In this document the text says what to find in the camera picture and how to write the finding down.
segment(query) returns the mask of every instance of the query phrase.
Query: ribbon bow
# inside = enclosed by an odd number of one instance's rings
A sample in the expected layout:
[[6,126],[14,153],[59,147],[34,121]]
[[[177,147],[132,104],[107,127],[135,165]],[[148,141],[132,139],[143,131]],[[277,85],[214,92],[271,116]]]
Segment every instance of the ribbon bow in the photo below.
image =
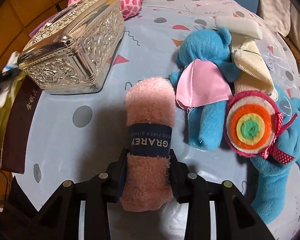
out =
[[274,131],[274,138],[271,142],[271,144],[263,151],[261,152],[261,157],[263,159],[268,158],[269,155],[272,155],[272,157],[277,160],[278,162],[282,164],[288,164],[294,160],[294,157],[286,154],[285,152],[279,150],[275,145],[276,139],[294,122],[294,120],[298,117],[297,114],[294,114],[293,117],[289,122],[287,122],[285,125],[282,125],[283,122],[283,114],[282,112],[277,113],[275,116],[275,131]]

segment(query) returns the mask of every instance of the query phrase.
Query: blue stuffed elephant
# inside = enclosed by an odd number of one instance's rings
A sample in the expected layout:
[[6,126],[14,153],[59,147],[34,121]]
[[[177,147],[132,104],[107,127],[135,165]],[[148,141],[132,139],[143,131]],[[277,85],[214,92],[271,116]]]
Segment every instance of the blue stuffed elephant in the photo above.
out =
[[[195,59],[208,60],[218,66],[227,82],[240,76],[240,70],[231,62],[229,45],[231,34],[227,28],[218,31],[198,30],[185,38],[177,54],[177,64],[183,71]],[[171,73],[172,85],[177,86],[181,73]],[[201,150],[220,146],[227,101],[219,101],[188,111],[189,145]]]
[[259,171],[258,189],[251,206],[266,224],[274,220],[284,207],[291,166],[296,163],[300,169],[300,99],[290,99],[277,85],[275,88],[279,94],[279,99],[275,103],[283,112],[283,124],[287,123],[295,113],[298,117],[275,142],[278,149],[294,157],[292,162],[284,165],[271,157],[266,160],[260,156],[250,157]]

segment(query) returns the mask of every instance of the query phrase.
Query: patterned tablecloth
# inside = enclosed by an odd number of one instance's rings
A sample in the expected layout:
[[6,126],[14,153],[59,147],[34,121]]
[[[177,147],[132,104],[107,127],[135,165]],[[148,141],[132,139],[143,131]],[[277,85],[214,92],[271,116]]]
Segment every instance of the patterned tablecloth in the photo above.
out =
[[[30,129],[25,173],[16,174],[37,209],[64,180],[88,180],[117,160],[121,149],[127,146],[123,104],[127,90],[138,80],[168,77],[177,71],[173,56],[178,46],[191,31],[215,27],[216,16],[257,21],[263,40],[256,43],[273,80],[287,96],[300,98],[300,78],[289,48],[261,18],[235,1],[145,0],[140,13],[125,22],[126,32],[101,92],[70,96],[42,93]],[[172,148],[178,160],[208,181],[234,182],[251,200],[258,173],[250,160],[228,147],[203,152],[188,146],[184,142],[185,117],[185,112],[178,109],[172,134]],[[108,207],[112,239],[184,238],[187,204],[173,200],[158,211],[145,213],[125,212],[120,204]],[[213,208],[211,214],[211,239],[215,239]],[[268,227],[280,240],[290,240],[300,228],[300,173],[296,164],[289,175],[284,210]]]

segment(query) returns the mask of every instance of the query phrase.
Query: metal screw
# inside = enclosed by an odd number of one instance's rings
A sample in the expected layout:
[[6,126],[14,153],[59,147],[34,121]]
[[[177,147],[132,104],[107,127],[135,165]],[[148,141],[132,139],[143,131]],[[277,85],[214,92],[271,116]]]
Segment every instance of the metal screw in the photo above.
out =
[[63,185],[64,187],[70,187],[70,186],[72,185],[72,181],[71,181],[71,180],[66,180],[66,181],[64,181],[64,182],[62,183],[62,185]]
[[226,181],[223,183],[223,185],[224,185],[225,187],[232,187],[232,182],[229,181],[229,180],[226,180]]
[[188,178],[189,179],[195,179],[195,178],[197,178],[197,174],[195,174],[193,172],[190,172],[190,173],[188,173]]
[[106,178],[108,178],[108,173],[106,173],[106,172],[100,173],[100,174],[99,174],[99,178],[100,178],[100,179],[106,179]]

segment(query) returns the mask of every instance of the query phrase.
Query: silver jewelry box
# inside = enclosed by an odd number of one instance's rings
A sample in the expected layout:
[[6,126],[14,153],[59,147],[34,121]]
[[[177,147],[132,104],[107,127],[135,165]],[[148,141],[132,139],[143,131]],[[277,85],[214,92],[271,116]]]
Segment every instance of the silver jewelry box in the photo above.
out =
[[50,94],[97,92],[123,33],[120,0],[81,0],[42,26],[18,66]]

